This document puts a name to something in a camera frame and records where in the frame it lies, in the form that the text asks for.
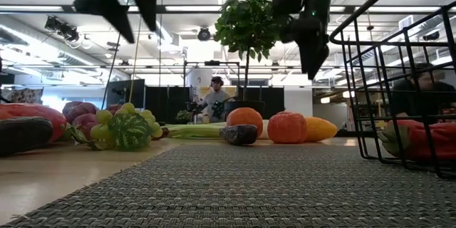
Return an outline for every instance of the woven mat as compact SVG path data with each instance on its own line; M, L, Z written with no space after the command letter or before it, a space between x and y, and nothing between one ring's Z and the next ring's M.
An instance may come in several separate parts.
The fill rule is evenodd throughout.
M3 227L456 227L456 183L356 147L181 146Z

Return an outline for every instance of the green leaves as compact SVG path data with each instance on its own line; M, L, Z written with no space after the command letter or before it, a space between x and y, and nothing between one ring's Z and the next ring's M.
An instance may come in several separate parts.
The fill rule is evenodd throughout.
M272 16L270 0L227 0L215 23L214 40L228 46L228 52L245 53L258 61L269 57L279 37L279 25Z

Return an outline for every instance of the plush squash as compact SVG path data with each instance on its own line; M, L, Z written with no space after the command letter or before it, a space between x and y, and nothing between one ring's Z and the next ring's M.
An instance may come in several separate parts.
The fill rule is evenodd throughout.
M319 142L334 137L337 127L333 123L316 117L305 117L307 123L306 142Z
M259 137L263 132L263 117L252 108L237 108L227 117L227 126L232 125L255 125Z
M307 138L306 119L300 113L279 112L269 119L268 135L274 143L303 143Z

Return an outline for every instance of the man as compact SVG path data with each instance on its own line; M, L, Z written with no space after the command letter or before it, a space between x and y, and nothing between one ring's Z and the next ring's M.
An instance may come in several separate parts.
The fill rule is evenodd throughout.
M223 80L219 76L213 77L211 80L211 87L213 91L206 95L206 98L199 105L201 109L207 107L207 114L209 116L210 123L218 123L225 121L224 109L218 110L216 103L223 103L229 98L228 93L222 90Z
M433 67L429 63L417 63L416 71L424 68ZM415 93L417 87L420 87L422 93L418 98ZM441 93L426 93L426 91L441 92ZM392 99L390 101L393 114L397 117L421 116L424 113L427 115L439 115L443 108L456 108L456 89L452 85L443 82L432 82L431 72L418 74L418 85L415 85L413 78L408 77L403 81L397 82L393 87ZM429 124L437 123L437 118L428 118Z

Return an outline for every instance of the cable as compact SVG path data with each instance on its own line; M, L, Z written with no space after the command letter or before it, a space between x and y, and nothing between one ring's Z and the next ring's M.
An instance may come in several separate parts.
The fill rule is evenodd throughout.
M142 21L143 20L140 18L140 25L139 25L139 28L138 28L138 37L136 38L135 63L133 64L133 74L131 75L130 98L128 99L129 103L131 103L131 98L133 96L133 83L135 82L136 58L138 57L138 48L140 46L141 22Z
M108 81L106 81L105 94L103 95L103 102L101 103L101 109L103 109L105 107L106 93L108 92L109 81L111 79L111 74L113 73L115 57L117 57L117 52L119 51L120 37L121 37L121 34L119 32L119 37L117 38L117 44L115 46L115 52L114 52L114 56L113 56L113 64L111 64L111 69L109 70Z

